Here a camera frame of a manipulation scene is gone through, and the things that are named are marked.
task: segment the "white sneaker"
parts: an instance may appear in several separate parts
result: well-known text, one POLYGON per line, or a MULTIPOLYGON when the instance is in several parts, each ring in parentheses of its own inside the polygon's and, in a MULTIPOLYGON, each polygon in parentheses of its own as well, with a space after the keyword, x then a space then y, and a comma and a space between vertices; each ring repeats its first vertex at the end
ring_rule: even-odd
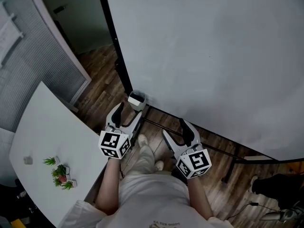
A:
POLYGON ((253 185, 253 183, 255 182, 255 180, 257 180, 257 179, 258 179, 258 176, 257 176, 257 175, 254 175, 254 176, 252 177, 252 179, 251 179, 251 181, 250 181, 250 188, 249 188, 248 192, 255 193, 255 192, 252 191, 252 185, 253 185))
POLYGON ((138 135, 137 141, 138 141, 139 147, 141 147, 141 148, 145 145, 148 145, 148 139, 147 139, 146 135, 144 135, 144 134, 138 135))
POLYGON ((157 161, 154 165, 155 171, 162 171, 163 169, 163 161, 157 161))

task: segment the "wooden floor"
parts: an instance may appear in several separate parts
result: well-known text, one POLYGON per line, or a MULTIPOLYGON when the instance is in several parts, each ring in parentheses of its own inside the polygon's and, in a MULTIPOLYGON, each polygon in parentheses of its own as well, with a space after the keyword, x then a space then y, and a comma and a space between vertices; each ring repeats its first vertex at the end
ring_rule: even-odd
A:
MULTIPOLYGON (((79 109, 77 116, 87 124, 93 131, 100 133, 105 124, 106 115, 120 102, 127 102, 122 83, 114 69, 116 53, 113 46, 106 46, 94 50, 79 57, 80 63, 92 78, 92 82, 83 92, 76 107, 79 109)), ((134 112, 128 104, 123 111, 123 119, 128 122, 134 112)), ((151 110, 149 119, 167 126, 173 130, 180 131, 177 119, 163 114, 156 110, 151 110)), ((146 134, 150 146, 154 151, 156 159, 165 161, 165 169, 172 167, 171 152, 166 146, 161 129, 150 123, 144 123, 141 132, 146 134)), ((214 134, 200 130, 202 141, 233 153, 234 144, 226 139, 215 136, 214 134)), ((249 202, 258 202, 261 205, 272 209, 278 209, 277 201, 266 198, 262 195, 249 193, 250 179, 257 174, 261 178, 270 177, 276 173, 291 173, 289 168, 284 165, 236 165, 228 184, 221 181, 228 171, 231 157, 219 152, 208 150, 212 162, 212 168, 203 175, 200 180, 203 184, 214 214, 220 219, 238 213, 241 208, 249 202)), ((240 149, 240 156, 250 154, 246 148, 240 149)), ((126 173, 136 162, 139 153, 138 144, 122 160, 122 170, 126 173)), ((259 221, 259 218, 270 212, 263 207, 247 206, 238 216, 229 221, 236 228, 270 228, 270 227, 293 227, 294 222, 279 221, 259 221)))

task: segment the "white t-shirt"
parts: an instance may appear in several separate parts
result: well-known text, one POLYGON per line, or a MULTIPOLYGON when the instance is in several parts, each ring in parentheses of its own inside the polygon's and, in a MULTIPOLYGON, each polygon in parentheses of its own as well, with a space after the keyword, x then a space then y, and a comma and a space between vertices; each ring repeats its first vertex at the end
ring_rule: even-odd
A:
POLYGON ((233 228, 215 217, 205 220, 189 205, 187 186, 169 175, 126 176, 119 186, 119 209, 107 216, 77 201, 61 228, 233 228))

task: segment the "white table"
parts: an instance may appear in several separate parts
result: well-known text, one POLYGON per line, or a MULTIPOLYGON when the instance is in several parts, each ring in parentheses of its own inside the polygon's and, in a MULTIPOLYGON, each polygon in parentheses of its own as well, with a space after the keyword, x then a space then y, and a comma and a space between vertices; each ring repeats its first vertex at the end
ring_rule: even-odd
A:
POLYGON ((77 200, 86 198, 107 163, 98 139, 40 83, 19 123, 9 159, 29 196, 56 227, 77 200), (31 156, 33 164, 25 165, 24 156, 31 156), (54 186, 52 167, 43 164, 43 159, 53 156, 70 167, 75 189, 54 186))

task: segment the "small potted plant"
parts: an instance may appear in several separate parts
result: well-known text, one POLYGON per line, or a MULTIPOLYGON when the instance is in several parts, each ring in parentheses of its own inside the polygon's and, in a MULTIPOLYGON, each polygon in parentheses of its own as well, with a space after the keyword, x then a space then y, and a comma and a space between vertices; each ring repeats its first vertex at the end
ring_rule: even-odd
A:
POLYGON ((57 169, 52 170, 52 177, 56 187, 60 186, 57 185, 58 183, 63 184, 70 180, 70 168, 64 165, 59 165, 57 169))
POLYGON ((61 184, 62 190, 70 190, 71 188, 77 187, 77 182, 75 180, 68 180, 67 182, 61 184))
POLYGON ((53 183, 55 184, 55 187, 59 187, 62 184, 61 181, 59 180, 59 178, 54 178, 53 183))
POLYGON ((53 158, 48 157, 43 160, 43 163, 46 165, 58 165, 58 164, 60 164, 60 160, 57 156, 55 156, 53 158))

